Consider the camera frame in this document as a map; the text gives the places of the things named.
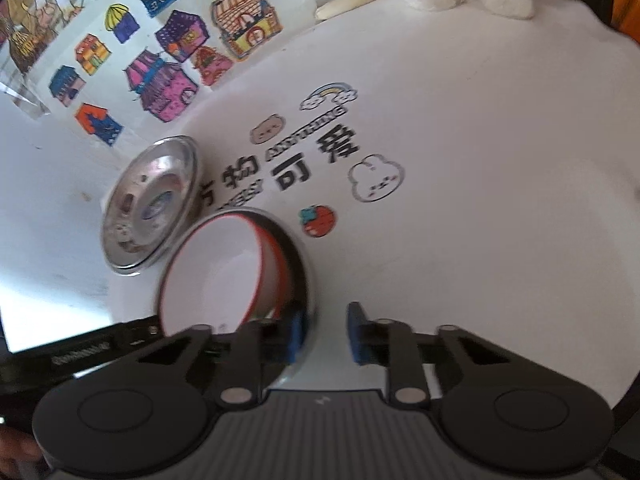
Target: human hand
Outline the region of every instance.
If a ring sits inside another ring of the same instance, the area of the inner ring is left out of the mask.
[[[20,478],[16,462],[37,462],[42,452],[32,436],[0,426],[0,474]]]

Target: cartoon cloud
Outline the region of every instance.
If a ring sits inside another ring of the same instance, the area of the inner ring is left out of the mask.
[[[318,108],[321,102],[324,101],[324,96],[321,95],[310,95],[304,101],[300,103],[301,110],[313,110],[314,108]]]
[[[338,105],[343,105],[343,104],[347,104],[349,101],[354,101],[357,98],[358,98],[357,90],[346,90],[344,92],[340,92],[334,95],[334,98],[331,99],[331,101]]]
[[[349,170],[349,180],[356,200],[375,202],[398,189],[404,180],[404,169],[382,155],[369,155]]]

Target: purple house drawing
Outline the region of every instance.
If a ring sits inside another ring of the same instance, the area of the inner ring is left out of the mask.
[[[209,39],[204,20],[197,14],[174,10],[156,39],[164,50],[180,62],[187,61]]]
[[[177,63],[143,50],[125,69],[129,89],[140,96],[142,109],[163,123],[173,121],[191,104],[198,85]]]

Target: wooden stick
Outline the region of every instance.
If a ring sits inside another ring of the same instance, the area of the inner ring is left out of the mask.
[[[333,0],[316,10],[316,19],[323,22],[324,20],[328,20],[349,10],[357,9],[373,1],[374,0]]]

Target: metal lid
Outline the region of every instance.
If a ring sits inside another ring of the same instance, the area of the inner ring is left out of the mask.
[[[113,270],[135,269],[172,234],[198,192],[197,158],[191,137],[168,137],[122,173],[102,220],[102,250]]]

